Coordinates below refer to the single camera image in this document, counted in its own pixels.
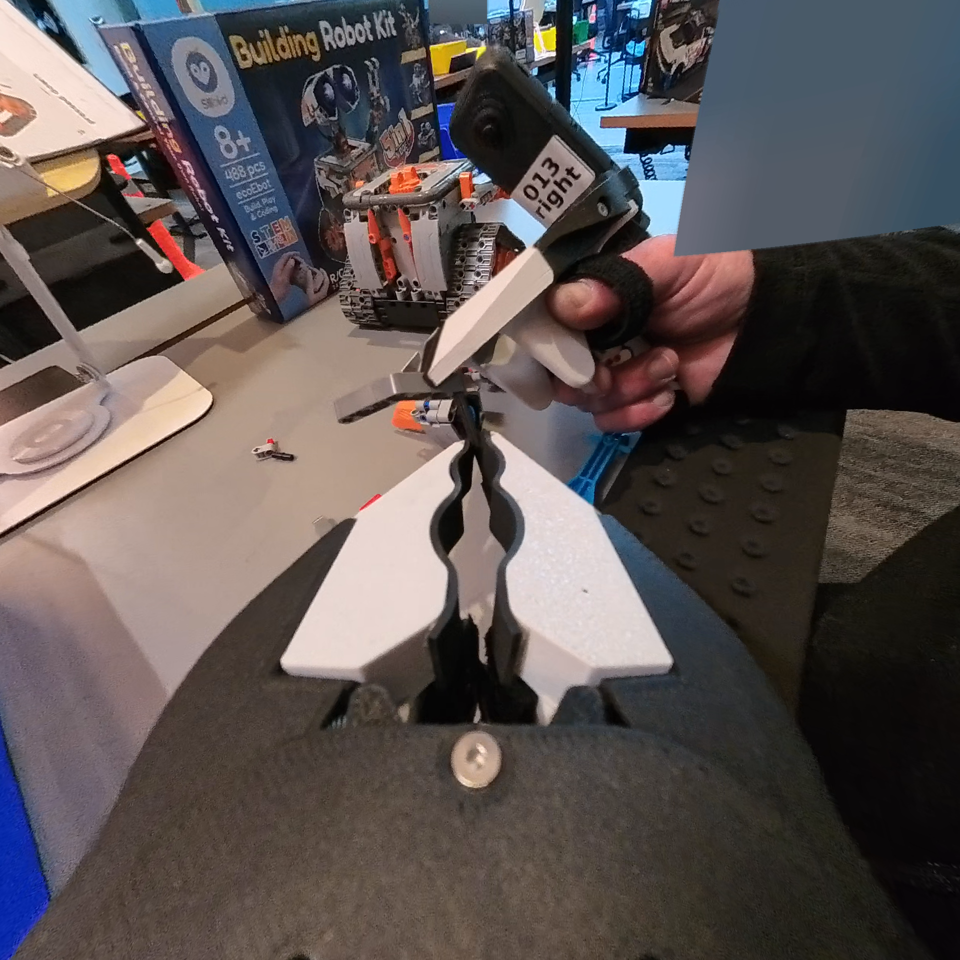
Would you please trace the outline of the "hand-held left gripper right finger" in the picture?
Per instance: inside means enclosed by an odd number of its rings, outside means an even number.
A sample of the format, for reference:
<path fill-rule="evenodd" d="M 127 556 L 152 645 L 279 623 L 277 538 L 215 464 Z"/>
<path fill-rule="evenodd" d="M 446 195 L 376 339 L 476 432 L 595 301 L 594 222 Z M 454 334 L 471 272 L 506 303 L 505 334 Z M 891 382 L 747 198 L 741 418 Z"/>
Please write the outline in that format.
<path fill-rule="evenodd" d="M 594 507 L 501 435 L 482 435 L 478 463 L 505 552 L 484 716 L 547 724 L 573 688 L 669 673 L 674 658 Z"/>

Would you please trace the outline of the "grey bent toy beam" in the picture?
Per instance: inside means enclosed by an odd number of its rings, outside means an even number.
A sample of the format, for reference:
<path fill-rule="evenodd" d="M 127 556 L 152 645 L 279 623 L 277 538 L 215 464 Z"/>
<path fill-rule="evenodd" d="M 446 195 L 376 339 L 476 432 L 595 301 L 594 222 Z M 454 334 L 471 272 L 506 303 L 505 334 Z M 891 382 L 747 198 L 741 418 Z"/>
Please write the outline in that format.
<path fill-rule="evenodd" d="M 459 395 L 476 394 L 482 385 L 482 378 L 460 371 L 438 384 L 421 371 L 398 371 L 341 396 L 334 401 L 333 410 L 339 424 L 349 425 L 397 402 L 452 400 Z"/>

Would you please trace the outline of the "wooden table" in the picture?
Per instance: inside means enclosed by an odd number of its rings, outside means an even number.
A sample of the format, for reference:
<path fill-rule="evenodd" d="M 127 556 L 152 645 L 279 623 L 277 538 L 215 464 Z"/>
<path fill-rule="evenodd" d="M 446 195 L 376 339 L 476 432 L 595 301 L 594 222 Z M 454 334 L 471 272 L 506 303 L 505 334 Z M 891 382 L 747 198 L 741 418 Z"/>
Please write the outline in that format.
<path fill-rule="evenodd" d="M 699 103 L 662 100 L 639 93 L 600 119 L 605 130 L 623 130 L 627 155 L 655 154 L 666 147 L 690 148 Z"/>

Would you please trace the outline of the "blue toy kit box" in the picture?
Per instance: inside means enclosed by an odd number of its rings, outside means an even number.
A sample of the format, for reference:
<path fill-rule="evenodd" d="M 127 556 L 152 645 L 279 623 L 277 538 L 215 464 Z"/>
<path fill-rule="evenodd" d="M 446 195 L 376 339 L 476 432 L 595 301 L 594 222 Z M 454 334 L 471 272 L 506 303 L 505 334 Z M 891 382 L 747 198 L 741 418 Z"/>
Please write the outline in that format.
<path fill-rule="evenodd" d="M 343 196 L 438 156 L 424 2 L 301 2 L 101 26 L 251 310 L 338 289 Z"/>

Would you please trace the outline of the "instruction booklet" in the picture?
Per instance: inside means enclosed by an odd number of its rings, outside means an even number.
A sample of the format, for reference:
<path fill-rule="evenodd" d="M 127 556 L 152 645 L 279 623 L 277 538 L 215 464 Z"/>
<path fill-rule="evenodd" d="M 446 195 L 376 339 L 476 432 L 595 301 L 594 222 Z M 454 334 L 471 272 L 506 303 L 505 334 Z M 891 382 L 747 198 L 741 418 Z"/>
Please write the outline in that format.
<path fill-rule="evenodd" d="M 1 3 L 1 141 L 28 162 L 135 135 L 145 122 L 9 2 Z"/>

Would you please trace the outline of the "person's right hand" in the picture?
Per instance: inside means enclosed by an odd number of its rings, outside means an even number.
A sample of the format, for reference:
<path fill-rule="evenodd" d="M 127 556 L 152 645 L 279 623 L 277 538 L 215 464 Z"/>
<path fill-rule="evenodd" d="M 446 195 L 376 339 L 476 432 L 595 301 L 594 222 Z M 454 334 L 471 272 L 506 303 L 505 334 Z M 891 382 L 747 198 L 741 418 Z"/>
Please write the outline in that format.
<path fill-rule="evenodd" d="M 660 235 L 622 254 L 652 282 L 649 348 L 617 366 L 599 366 L 588 390 L 553 380 L 557 402 L 592 414 L 605 432 L 642 431 L 676 405 L 703 402 L 720 376 L 750 304 L 756 267 L 749 249 L 675 254 Z"/>

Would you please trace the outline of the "blue plastic toy tool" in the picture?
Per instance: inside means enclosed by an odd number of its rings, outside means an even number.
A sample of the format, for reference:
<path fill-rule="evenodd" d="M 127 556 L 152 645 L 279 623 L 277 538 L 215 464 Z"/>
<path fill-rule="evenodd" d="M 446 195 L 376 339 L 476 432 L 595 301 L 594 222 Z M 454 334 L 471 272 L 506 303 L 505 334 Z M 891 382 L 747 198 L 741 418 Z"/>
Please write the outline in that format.
<path fill-rule="evenodd" d="M 606 490 L 641 437 L 639 432 L 601 434 L 566 486 L 578 497 L 599 508 L 606 497 Z"/>

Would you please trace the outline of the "person's right forearm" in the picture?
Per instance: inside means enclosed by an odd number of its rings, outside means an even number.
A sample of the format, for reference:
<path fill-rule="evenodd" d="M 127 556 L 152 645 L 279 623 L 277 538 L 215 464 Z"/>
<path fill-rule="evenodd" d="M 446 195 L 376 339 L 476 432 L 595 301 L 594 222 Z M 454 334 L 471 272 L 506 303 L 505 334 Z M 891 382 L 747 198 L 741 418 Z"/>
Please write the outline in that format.
<path fill-rule="evenodd" d="M 753 253 L 742 327 L 708 403 L 959 420 L 959 233 L 912 231 Z"/>

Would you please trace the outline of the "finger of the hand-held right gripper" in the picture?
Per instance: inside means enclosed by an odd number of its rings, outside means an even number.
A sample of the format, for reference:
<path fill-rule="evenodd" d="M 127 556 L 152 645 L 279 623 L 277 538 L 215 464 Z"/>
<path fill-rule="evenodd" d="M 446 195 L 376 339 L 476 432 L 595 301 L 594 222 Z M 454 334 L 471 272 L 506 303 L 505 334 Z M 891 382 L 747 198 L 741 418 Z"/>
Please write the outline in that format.
<path fill-rule="evenodd" d="M 426 382 L 442 384 L 515 321 L 522 330 L 534 317 L 546 316 L 545 295 L 553 282 L 554 270 L 544 252 L 527 246 L 445 319 L 424 354 Z"/>

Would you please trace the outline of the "white stand base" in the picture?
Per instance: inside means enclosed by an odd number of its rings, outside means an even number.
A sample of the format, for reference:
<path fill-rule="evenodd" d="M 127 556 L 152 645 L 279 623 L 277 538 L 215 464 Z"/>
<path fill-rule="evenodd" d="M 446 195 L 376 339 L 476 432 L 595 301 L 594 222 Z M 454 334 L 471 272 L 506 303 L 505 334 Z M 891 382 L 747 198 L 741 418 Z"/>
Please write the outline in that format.
<path fill-rule="evenodd" d="M 2 254 L 77 362 L 85 380 L 2 413 L 1 533 L 18 528 L 210 412 L 211 392 L 163 356 L 102 372 L 79 331 L 2 226 Z"/>

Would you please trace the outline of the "tracked toy robot body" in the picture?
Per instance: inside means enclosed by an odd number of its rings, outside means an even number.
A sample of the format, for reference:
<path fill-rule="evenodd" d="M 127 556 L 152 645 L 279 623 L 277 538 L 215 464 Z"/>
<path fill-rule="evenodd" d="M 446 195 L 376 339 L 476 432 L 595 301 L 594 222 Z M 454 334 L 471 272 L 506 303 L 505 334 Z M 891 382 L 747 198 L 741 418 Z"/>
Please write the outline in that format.
<path fill-rule="evenodd" d="M 343 197 L 345 318 L 367 330 L 430 333 L 525 244 L 478 210 L 505 195 L 468 159 L 409 164 Z"/>

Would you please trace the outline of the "black studded mat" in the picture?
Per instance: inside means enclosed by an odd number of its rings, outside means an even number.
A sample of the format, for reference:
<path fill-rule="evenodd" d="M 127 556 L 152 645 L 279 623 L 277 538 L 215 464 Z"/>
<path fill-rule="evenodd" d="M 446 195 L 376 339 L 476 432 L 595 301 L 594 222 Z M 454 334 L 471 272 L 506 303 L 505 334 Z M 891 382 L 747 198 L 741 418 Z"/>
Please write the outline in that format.
<path fill-rule="evenodd" d="M 726 621 L 797 712 L 845 412 L 671 414 L 602 511 Z"/>

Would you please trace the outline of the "yellow storage bin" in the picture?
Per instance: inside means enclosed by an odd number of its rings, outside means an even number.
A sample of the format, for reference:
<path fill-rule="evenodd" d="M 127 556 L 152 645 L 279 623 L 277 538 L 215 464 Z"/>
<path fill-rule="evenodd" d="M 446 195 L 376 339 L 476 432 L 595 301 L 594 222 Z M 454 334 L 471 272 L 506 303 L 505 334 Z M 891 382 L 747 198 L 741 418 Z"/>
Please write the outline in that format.
<path fill-rule="evenodd" d="M 430 61 L 434 77 L 447 76 L 474 65 L 486 45 L 472 38 L 454 38 L 431 44 Z"/>

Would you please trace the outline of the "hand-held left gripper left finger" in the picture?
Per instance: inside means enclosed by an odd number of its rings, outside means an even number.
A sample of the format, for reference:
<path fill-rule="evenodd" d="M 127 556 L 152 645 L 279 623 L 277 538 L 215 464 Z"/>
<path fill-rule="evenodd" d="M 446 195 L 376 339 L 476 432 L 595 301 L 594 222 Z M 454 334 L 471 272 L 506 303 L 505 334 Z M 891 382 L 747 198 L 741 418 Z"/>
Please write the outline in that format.
<path fill-rule="evenodd" d="M 428 723 L 470 723 L 478 634 L 461 618 L 450 552 L 472 485 L 467 441 L 441 450 L 354 517 L 281 656 L 292 676 L 372 684 Z"/>

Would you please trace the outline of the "grey orange toy robot head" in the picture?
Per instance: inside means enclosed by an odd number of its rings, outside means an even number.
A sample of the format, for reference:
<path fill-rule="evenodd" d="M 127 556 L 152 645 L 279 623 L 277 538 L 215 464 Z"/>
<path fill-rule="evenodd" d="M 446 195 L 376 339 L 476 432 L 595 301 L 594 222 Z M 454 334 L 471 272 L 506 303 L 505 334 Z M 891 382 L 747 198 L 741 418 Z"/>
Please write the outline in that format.
<path fill-rule="evenodd" d="M 398 402 L 391 417 L 394 428 L 423 434 L 436 443 L 460 439 L 454 425 L 455 404 L 451 398 L 429 398 Z"/>

